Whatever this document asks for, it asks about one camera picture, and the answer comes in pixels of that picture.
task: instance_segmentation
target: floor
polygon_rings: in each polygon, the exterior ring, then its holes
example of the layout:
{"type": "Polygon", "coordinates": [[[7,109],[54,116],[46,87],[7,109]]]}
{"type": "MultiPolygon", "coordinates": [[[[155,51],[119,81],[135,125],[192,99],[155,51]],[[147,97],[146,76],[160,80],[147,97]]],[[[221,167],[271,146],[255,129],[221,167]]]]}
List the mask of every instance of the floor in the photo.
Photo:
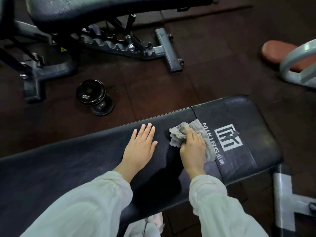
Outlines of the floor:
{"type": "MultiPolygon", "coordinates": [[[[290,166],[296,194],[316,198],[316,93],[281,81],[258,57],[269,39],[302,44],[316,38],[316,0],[252,0],[253,8],[165,24],[185,61],[184,72],[168,73],[163,60],[136,62],[85,52],[78,74],[46,85],[47,100],[28,105],[22,82],[0,67],[0,157],[164,114],[233,94],[247,94],[259,106],[290,166]],[[113,113],[93,116],[74,94],[85,79],[101,80],[115,101],[113,113]]],[[[150,40],[155,28],[136,30],[150,40]]],[[[46,56],[53,50],[31,49],[46,56]]],[[[17,58],[21,53],[9,50],[17,58]]],[[[228,187],[244,210],[272,235],[273,188],[269,173],[228,187]]],[[[164,212],[164,237],[201,236],[188,203],[164,212]]],[[[313,223],[297,217],[297,236],[313,236],[313,223]]]]}

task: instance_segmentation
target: person's left hand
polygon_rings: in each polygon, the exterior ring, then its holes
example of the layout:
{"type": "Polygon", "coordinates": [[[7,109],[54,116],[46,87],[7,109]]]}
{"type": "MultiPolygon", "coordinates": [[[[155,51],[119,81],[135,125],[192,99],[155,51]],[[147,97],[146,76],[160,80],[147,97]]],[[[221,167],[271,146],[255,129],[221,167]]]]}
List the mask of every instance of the person's left hand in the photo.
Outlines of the person's left hand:
{"type": "Polygon", "coordinates": [[[122,162],[114,169],[119,172],[127,182],[131,182],[132,178],[150,161],[157,141],[153,141],[155,127],[149,123],[145,124],[139,130],[133,131],[132,137],[125,148],[122,162]]]}

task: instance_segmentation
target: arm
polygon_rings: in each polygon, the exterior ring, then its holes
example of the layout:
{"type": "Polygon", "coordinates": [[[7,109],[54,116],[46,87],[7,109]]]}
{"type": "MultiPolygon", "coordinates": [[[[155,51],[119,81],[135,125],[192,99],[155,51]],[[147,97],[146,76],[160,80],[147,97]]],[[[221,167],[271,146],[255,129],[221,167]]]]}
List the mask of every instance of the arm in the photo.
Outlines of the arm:
{"type": "Polygon", "coordinates": [[[130,182],[149,162],[157,142],[155,127],[134,130],[122,162],[114,169],[61,196],[22,237],[116,237],[122,210],[132,200],[130,182]]]}
{"type": "Polygon", "coordinates": [[[191,179],[189,200],[200,218],[202,235],[216,237],[268,236],[253,217],[247,215],[237,199],[227,196],[224,184],[203,171],[205,143],[192,129],[186,129],[187,142],[180,155],[191,179]]]}

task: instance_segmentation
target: white sleeve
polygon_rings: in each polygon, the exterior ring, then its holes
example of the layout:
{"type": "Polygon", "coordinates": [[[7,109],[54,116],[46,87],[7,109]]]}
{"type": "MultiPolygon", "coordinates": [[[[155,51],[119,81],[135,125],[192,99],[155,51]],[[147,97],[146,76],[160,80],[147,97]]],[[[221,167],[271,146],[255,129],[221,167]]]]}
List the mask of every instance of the white sleeve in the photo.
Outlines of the white sleeve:
{"type": "Polygon", "coordinates": [[[121,174],[109,171],[61,196],[21,237],[116,237],[132,196],[121,174]]]}
{"type": "Polygon", "coordinates": [[[226,187],[215,177],[195,177],[190,184],[189,200],[194,214],[200,218],[204,237],[268,237],[239,201],[227,196],[226,187]]]}

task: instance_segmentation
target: black bench pad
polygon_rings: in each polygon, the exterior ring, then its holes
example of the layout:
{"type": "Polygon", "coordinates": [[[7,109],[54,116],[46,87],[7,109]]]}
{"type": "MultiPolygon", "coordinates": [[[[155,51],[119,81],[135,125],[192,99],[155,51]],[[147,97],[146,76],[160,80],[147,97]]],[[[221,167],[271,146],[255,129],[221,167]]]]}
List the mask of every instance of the black bench pad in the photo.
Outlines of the black bench pad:
{"type": "Polygon", "coordinates": [[[190,180],[179,148],[169,145],[169,128],[200,119],[212,137],[233,124],[242,146],[223,151],[204,170],[225,184],[247,178],[282,162],[279,148],[255,105],[245,96],[227,97],[94,134],[54,143],[0,159],[0,233],[19,236],[56,199],[112,170],[120,163],[133,129],[156,126],[158,141],[148,165],[131,182],[132,203],[122,223],[148,217],[188,200],[190,180]]]}
{"type": "Polygon", "coordinates": [[[209,5],[213,0],[26,0],[37,27],[47,33],[73,31],[133,13],[209,5]]]}

